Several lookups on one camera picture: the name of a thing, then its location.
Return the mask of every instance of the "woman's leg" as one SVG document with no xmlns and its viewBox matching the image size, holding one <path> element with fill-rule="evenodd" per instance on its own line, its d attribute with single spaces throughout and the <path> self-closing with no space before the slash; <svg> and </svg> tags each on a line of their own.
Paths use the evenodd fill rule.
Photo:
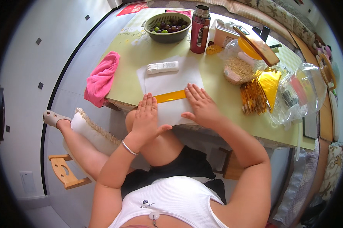
<svg viewBox="0 0 343 228">
<path fill-rule="evenodd" d="M 74 132 L 68 120 L 59 120 L 56 127 L 64 136 L 65 142 L 78 164 L 94 180 L 97 180 L 103 165 L 108 160 L 108 156 L 99 152 L 84 136 Z"/>
<path fill-rule="evenodd" d="M 126 128 L 132 130 L 136 110 L 132 110 L 126 116 Z M 184 145 L 174 135 L 172 131 L 165 131 L 154 141 L 144 145 L 140 153 L 145 157 L 151 166 L 163 166 L 174 161 L 182 151 Z"/>
</svg>

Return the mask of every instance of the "white tank top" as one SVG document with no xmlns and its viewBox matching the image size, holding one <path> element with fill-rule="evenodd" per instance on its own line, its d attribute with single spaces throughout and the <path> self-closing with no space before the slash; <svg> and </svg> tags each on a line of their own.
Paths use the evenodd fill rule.
<svg viewBox="0 0 343 228">
<path fill-rule="evenodd" d="M 194 228 L 228 228 L 212 212 L 210 199 L 224 205 L 204 184 L 190 177 L 157 180 L 129 193 L 122 201 L 121 212 L 108 228 L 119 228 L 128 220 L 151 212 L 173 216 Z"/>
</svg>

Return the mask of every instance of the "woman's arm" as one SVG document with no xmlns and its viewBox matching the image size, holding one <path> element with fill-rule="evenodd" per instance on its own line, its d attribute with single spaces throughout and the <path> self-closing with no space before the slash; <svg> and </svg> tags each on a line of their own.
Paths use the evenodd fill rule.
<svg viewBox="0 0 343 228">
<path fill-rule="evenodd" d="M 186 112 L 182 117 L 216 131 L 245 168 L 230 202 L 218 213 L 220 220 L 229 227 L 264 227 L 270 212 L 271 183 L 270 162 L 264 147 L 223 116 L 204 89 L 188 84 L 185 93 L 195 114 Z"/>
<path fill-rule="evenodd" d="M 144 95 L 135 114 L 132 131 L 124 143 L 138 153 L 146 143 L 159 134 L 172 129 L 170 125 L 157 128 L 158 106 L 151 93 Z M 121 186 L 126 178 L 131 162 L 136 156 L 120 145 L 104 164 L 94 190 L 92 216 L 89 227 L 107 227 L 122 209 Z"/>
</svg>

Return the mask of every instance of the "woman's left hand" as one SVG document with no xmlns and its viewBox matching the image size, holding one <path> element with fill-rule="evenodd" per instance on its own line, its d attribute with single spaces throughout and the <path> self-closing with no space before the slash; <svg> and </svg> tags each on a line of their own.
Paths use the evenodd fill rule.
<svg viewBox="0 0 343 228">
<path fill-rule="evenodd" d="M 126 138 L 132 139 L 137 152 L 148 142 L 154 140 L 158 135 L 173 127 L 165 124 L 157 127 L 158 124 L 158 102 L 151 93 L 145 94 L 142 101 L 139 102 L 133 121 L 132 131 Z"/>
</svg>

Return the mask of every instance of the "woman's right hand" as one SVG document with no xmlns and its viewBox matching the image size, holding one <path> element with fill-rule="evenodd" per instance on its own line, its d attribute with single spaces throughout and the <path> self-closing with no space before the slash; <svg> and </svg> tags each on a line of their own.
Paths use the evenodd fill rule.
<svg viewBox="0 0 343 228">
<path fill-rule="evenodd" d="M 195 113 L 184 112 L 181 117 L 188 118 L 203 127 L 211 129 L 224 119 L 216 103 L 204 89 L 200 89 L 196 84 L 188 83 L 184 92 Z"/>
</svg>

